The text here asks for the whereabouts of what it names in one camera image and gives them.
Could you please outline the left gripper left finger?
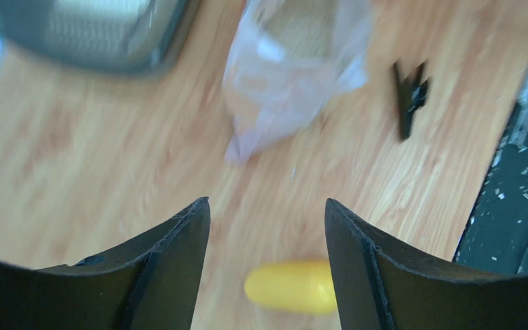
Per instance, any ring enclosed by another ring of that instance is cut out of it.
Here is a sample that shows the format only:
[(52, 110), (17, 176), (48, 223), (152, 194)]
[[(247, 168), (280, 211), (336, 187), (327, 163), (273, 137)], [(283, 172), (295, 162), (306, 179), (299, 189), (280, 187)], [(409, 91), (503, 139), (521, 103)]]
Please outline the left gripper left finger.
[(73, 266), (47, 269), (42, 329), (189, 329), (210, 231), (200, 197), (167, 221)]

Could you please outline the yellow plastic scoop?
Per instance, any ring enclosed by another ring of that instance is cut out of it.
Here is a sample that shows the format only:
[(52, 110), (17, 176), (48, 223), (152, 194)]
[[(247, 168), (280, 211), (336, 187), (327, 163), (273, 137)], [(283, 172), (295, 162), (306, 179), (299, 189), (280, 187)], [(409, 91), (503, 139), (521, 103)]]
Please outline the yellow plastic scoop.
[(288, 261), (253, 269), (244, 292), (254, 304), (270, 309), (329, 314), (337, 309), (328, 260)]

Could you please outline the black bag clip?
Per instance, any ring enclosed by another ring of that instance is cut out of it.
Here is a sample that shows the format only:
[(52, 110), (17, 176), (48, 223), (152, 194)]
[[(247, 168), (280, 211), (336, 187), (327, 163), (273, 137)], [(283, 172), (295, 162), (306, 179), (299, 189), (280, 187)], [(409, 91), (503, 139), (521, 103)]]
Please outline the black bag clip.
[(401, 76), (401, 61), (393, 63), (393, 77), (397, 94), (397, 110), (399, 113), (399, 138), (406, 141), (411, 136), (415, 113), (422, 108), (428, 98), (430, 78), (423, 79), (428, 61), (423, 61), (415, 71), (414, 76)]

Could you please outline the pink cat litter bag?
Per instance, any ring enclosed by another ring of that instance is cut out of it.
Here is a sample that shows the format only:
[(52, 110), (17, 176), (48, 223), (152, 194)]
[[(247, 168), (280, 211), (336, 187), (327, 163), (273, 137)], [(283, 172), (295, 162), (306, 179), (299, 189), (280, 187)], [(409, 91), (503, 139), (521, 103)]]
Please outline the pink cat litter bag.
[(247, 161), (362, 87), (372, 29), (370, 1), (248, 1), (223, 74), (225, 158)]

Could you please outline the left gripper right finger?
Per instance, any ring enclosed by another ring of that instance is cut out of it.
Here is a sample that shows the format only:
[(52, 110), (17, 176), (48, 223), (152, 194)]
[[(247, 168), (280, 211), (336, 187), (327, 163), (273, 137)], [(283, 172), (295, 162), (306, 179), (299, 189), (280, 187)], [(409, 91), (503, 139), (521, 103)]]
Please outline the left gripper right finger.
[(425, 253), (335, 199), (325, 237), (343, 329), (484, 329), (487, 274)]

